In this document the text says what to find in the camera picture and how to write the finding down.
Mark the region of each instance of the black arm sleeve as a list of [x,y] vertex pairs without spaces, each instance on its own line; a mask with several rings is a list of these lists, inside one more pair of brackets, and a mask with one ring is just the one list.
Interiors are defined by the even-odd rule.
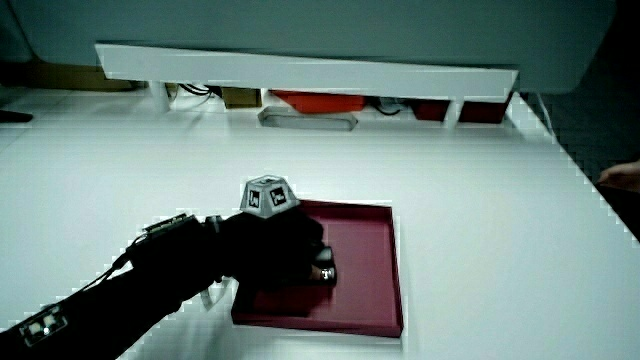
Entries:
[[67,325],[29,347],[27,320],[0,333],[0,359],[115,359],[222,271],[216,232],[194,218],[127,251],[133,270],[60,301]]
[[0,357],[113,360],[180,308],[181,299],[163,289],[166,285],[134,269],[75,293],[59,303],[65,328],[28,347],[14,326],[0,334]]

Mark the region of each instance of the small sticker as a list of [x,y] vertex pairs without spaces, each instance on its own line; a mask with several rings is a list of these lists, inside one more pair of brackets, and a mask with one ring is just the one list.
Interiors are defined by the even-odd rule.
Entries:
[[249,190],[249,206],[254,208],[260,207],[260,193],[254,190]]
[[282,190],[281,187],[271,190],[269,194],[271,194],[273,206],[282,205],[287,202],[287,198],[284,196],[284,190]]

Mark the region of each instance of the cable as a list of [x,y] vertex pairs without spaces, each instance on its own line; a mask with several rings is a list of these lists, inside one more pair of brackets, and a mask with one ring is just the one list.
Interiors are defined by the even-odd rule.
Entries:
[[386,116],[393,116],[393,115],[397,115],[397,114],[400,113],[400,110],[396,110],[396,111],[394,111],[392,113],[384,112],[378,107],[378,105],[373,105],[373,108],[378,110],[381,114],[386,115]]
[[209,101],[209,99],[211,99],[211,95],[213,95],[213,93],[209,93],[209,94],[207,95],[207,97],[206,97],[204,100],[202,100],[202,102],[201,102],[200,104],[194,105],[194,106],[192,106],[192,108],[196,108],[196,107],[198,107],[198,106],[200,106],[200,105],[202,105],[202,104],[206,103],[207,101]]
[[205,87],[209,89],[210,92],[216,94],[219,98],[222,98],[222,89],[220,86],[205,85]]
[[536,92],[536,97],[538,98],[540,107],[542,107],[542,114],[544,115],[544,120],[547,122],[547,128],[551,133],[551,136],[553,136],[553,138],[556,139],[557,141],[558,137],[556,136],[556,133],[553,131],[553,126],[551,126],[551,116],[549,116],[549,112],[547,111],[547,106],[544,104],[544,101],[542,101],[542,96],[540,96],[539,92]]
[[186,90],[187,92],[190,92],[193,95],[196,96],[206,96],[210,94],[210,90],[203,90],[203,89],[199,89],[193,85],[185,85],[185,84],[180,84],[180,87],[183,88],[184,90]]
[[[131,245],[129,245],[127,247],[127,250],[129,250],[132,246],[134,246],[138,240],[142,239],[143,237],[145,237],[147,234],[142,234],[140,236],[138,236],[137,238],[135,238],[135,240],[133,240],[133,242],[131,243]],[[127,250],[125,250],[125,253],[120,255],[116,261],[113,262],[113,265],[111,265],[111,267],[109,268],[109,270],[105,271],[102,275],[98,276],[97,278],[95,278],[92,282],[88,283],[87,285],[83,286],[82,289],[80,289],[80,291],[84,291],[87,288],[89,288],[91,285],[95,284],[96,282],[100,281],[103,282],[105,280],[107,280],[109,278],[109,276],[111,276],[116,270],[122,269],[122,267],[129,262],[129,257],[127,256]]]

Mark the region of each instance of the gloved hand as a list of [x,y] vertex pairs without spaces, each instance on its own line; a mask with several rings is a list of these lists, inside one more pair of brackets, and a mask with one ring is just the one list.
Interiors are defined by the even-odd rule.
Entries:
[[298,208],[268,219],[234,215],[220,225],[222,274],[265,286],[309,279],[322,234],[322,225]]

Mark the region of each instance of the red object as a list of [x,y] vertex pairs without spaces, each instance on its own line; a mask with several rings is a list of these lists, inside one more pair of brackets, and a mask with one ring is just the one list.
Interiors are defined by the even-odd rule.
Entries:
[[400,337],[404,327],[390,207],[302,201],[324,226],[337,284],[275,291],[240,284],[234,324]]
[[473,122],[485,124],[499,124],[502,122],[507,106],[511,101],[513,93],[509,93],[509,97],[505,103],[485,103],[465,101],[460,112],[459,122]]
[[415,100],[411,109],[418,120],[444,121],[449,108],[449,100]]
[[317,94],[284,90],[271,90],[271,93],[303,114],[361,111],[365,106],[365,98],[360,95]]

